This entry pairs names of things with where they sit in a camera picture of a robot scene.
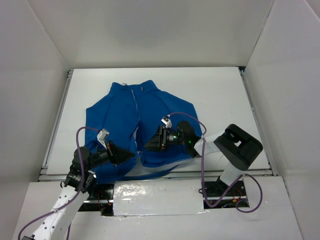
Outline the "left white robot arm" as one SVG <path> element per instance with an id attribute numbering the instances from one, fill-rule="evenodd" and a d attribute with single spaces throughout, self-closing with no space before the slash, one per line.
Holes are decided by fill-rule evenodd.
<path id="1" fill-rule="evenodd" d="M 77 146 L 61 193 L 51 211 L 27 223 L 17 238 L 62 240 L 68 236 L 71 223 L 84 201 L 98 194 L 97 179 L 90 170 L 108 163 L 116 167 L 134 156 L 134 153 L 116 146 L 112 141 L 108 141 L 103 150 L 94 154 L 85 146 Z"/>

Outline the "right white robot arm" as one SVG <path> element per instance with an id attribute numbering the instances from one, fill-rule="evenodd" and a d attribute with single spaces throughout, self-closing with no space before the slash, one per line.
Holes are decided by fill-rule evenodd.
<path id="1" fill-rule="evenodd" d="M 207 138 L 196 135 L 192 125 L 184 120 L 177 124 L 177 130 L 171 128 L 171 121 L 163 118 L 156 134 L 144 147 L 151 152 L 163 152 L 173 145 L 184 145 L 192 158 L 201 158 L 201 180 L 204 181 L 205 155 L 221 152 L 229 164 L 219 176 L 218 192 L 223 196 L 235 190 L 234 181 L 240 177 L 259 154 L 263 145 L 255 137 L 235 124 L 230 124 L 221 135 Z"/>

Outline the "blue zip-up jacket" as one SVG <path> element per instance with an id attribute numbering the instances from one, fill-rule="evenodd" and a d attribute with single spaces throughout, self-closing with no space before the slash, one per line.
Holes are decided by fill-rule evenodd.
<path id="1" fill-rule="evenodd" d="M 171 145 L 165 152 L 152 152 L 144 147 L 168 114 L 173 115 L 170 119 L 174 130 L 179 122 L 188 121 L 195 134 L 202 135 L 192 103 L 158 89 L 152 80 L 134 85 L 112 83 L 109 93 L 86 109 L 84 145 L 92 153 L 101 149 L 93 130 L 106 129 L 108 140 L 134 153 L 134 157 L 118 166 L 108 162 L 96 167 L 93 171 L 97 182 L 159 178 L 190 159 L 184 145 Z"/>

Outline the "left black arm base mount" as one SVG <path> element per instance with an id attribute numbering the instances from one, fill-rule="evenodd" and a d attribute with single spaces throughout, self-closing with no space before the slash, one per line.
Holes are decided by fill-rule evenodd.
<path id="1" fill-rule="evenodd" d="M 96 187 L 93 196 L 90 196 L 83 207 L 86 212 L 98 212 L 101 216 L 114 215 L 114 184 L 102 184 Z"/>

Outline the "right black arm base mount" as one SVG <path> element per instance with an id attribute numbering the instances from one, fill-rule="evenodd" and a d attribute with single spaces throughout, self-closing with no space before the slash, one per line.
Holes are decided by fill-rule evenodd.
<path id="1" fill-rule="evenodd" d="M 220 178 L 216 181 L 205 181 L 205 191 L 208 198 L 218 197 L 220 198 L 221 195 L 225 192 L 228 186 L 223 183 Z M 239 180 L 234 184 L 234 186 L 226 193 L 226 197 L 233 197 L 233 198 L 241 198 L 246 196 L 246 189 L 244 182 Z"/>

